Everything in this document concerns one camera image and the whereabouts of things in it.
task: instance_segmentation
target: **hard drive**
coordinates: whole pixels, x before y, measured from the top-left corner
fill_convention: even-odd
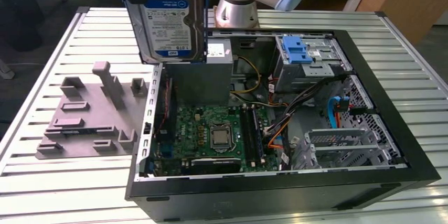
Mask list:
[[[204,0],[123,0],[142,62],[206,61]]]

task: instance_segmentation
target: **ram slot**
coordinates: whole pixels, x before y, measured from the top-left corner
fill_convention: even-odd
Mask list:
[[[251,128],[254,124],[254,116],[248,107],[242,107],[240,109],[240,120],[242,120],[242,133],[243,133],[243,143],[244,143],[244,154],[246,154],[246,163],[248,166],[256,166],[256,146],[255,146],[255,136],[252,134]]]
[[[259,163],[264,164],[264,152],[263,152],[263,136],[262,136],[262,129],[259,126],[259,119],[256,115],[256,110],[254,108],[250,109],[252,113],[252,135],[255,136],[255,148],[256,148],[256,156],[259,159]]]

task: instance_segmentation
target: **metal table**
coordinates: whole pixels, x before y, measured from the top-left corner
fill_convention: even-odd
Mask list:
[[[2,223],[151,223],[124,200],[131,156],[35,158],[44,129],[59,104],[67,76],[100,82],[90,74],[108,60],[122,82],[150,82],[152,66],[140,64],[128,13],[122,8],[80,8],[30,96],[0,143]],[[210,14],[214,25],[214,12]],[[387,18],[375,13],[260,11],[260,25],[348,30],[398,106],[442,180],[408,190],[362,210],[314,212],[208,223],[447,223],[448,88]]]

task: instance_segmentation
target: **hard drive label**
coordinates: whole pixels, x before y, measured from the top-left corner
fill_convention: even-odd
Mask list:
[[[191,28],[186,24],[190,4],[186,0],[148,0],[146,14],[154,50],[163,57],[191,53]]]

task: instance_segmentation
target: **label sticker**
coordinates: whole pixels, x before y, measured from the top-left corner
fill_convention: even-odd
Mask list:
[[[208,44],[207,57],[226,57],[224,44]]]
[[[312,51],[310,50],[308,51],[308,55],[310,56],[319,56],[320,57],[320,52],[319,52],[319,50],[312,50]]]
[[[190,13],[186,0],[148,0],[144,4],[151,45],[164,57],[191,54],[191,30],[184,23]]]
[[[62,131],[63,134],[79,134],[79,131]]]
[[[275,85],[274,84],[268,84],[268,89],[270,89],[270,93],[275,92]]]
[[[286,162],[286,164],[290,164],[290,157],[287,156],[284,152],[282,153],[282,160],[283,162]]]

